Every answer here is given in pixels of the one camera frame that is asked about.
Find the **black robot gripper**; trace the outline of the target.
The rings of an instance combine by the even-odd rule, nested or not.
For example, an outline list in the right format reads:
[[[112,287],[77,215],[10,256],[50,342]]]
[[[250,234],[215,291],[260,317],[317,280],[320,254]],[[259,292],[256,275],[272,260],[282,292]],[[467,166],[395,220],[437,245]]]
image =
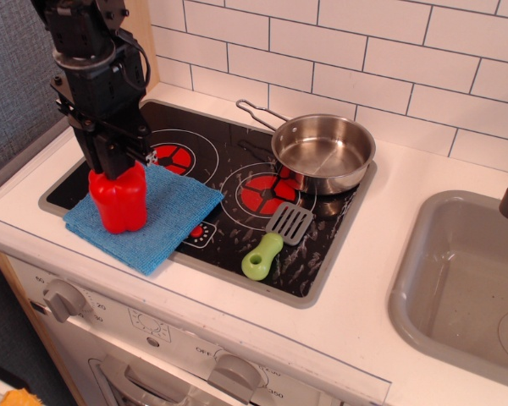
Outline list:
[[[139,46],[107,46],[89,58],[52,52],[63,75],[52,87],[60,110],[69,117],[89,168],[110,180],[156,161],[149,145],[151,130],[140,102],[150,79],[150,64]]]

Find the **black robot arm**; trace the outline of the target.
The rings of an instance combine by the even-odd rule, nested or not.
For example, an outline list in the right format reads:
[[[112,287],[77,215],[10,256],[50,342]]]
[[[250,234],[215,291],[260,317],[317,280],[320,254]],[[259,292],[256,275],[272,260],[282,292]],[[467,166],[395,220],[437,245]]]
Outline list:
[[[140,111],[151,78],[148,57],[121,25],[122,1],[35,1],[62,73],[51,81],[58,110],[74,129],[89,168],[115,180],[154,162]]]

